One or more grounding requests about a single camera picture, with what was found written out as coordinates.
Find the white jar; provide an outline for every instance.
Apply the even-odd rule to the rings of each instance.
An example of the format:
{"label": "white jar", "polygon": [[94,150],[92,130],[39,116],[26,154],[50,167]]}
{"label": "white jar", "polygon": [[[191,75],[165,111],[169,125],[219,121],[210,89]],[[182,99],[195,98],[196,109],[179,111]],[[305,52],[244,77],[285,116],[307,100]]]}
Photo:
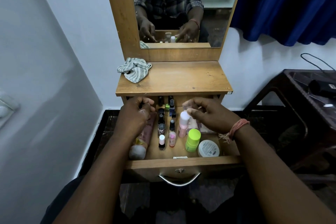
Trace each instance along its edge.
{"label": "white jar", "polygon": [[204,140],[199,143],[198,146],[199,157],[218,157],[219,147],[211,140]]}

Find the forearm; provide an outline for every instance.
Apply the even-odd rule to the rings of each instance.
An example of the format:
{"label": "forearm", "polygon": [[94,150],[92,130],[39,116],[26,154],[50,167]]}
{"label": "forearm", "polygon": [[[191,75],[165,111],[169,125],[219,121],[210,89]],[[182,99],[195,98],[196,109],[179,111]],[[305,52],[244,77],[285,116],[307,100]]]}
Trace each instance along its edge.
{"label": "forearm", "polygon": [[136,14],[136,20],[138,22],[138,26],[140,26],[142,20],[144,18],[147,18],[147,12],[142,6],[136,5],[135,6],[135,14]]}
{"label": "forearm", "polygon": [[111,223],[132,138],[114,133],[57,216],[58,223]]}
{"label": "forearm", "polygon": [[249,125],[236,144],[268,223],[336,223],[333,213]]}
{"label": "forearm", "polygon": [[203,8],[200,6],[193,7],[188,13],[188,20],[191,19],[197,20],[197,22],[200,25],[203,19]]}

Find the striped cloth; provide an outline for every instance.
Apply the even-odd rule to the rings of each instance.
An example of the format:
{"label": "striped cloth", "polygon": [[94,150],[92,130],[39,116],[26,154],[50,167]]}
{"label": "striped cloth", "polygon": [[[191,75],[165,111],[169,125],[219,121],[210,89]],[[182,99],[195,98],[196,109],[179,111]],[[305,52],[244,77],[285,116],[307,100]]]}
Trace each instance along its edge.
{"label": "striped cloth", "polygon": [[117,68],[118,73],[124,73],[127,80],[138,83],[146,77],[152,64],[146,63],[144,59],[127,58],[124,65]]}

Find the metal drawer handle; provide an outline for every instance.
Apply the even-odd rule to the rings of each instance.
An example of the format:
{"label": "metal drawer handle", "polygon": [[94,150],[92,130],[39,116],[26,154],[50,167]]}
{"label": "metal drawer handle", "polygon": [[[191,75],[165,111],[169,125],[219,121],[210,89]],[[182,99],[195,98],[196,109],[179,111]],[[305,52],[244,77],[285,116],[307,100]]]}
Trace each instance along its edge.
{"label": "metal drawer handle", "polygon": [[159,175],[159,177],[170,185],[173,185],[173,186],[176,186],[176,187],[183,187],[183,186],[187,186],[187,185],[191,184],[194,180],[197,179],[197,177],[199,177],[200,174],[201,173],[198,173],[198,174],[194,175],[194,177],[190,181],[188,181],[186,183],[183,183],[183,184],[173,183],[170,180],[168,180],[166,177],[164,177],[163,175]]}

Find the pink nail polish bottle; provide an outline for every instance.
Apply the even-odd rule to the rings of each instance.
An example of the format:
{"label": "pink nail polish bottle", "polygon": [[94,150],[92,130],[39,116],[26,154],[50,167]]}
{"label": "pink nail polish bottle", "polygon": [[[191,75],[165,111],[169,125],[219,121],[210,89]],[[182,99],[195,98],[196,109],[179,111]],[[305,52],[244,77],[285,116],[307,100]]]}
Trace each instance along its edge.
{"label": "pink nail polish bottle", "polygon": [[181,112],[179,122],[179,137],[185,137],[188,129],[189,114],[186,111]]}

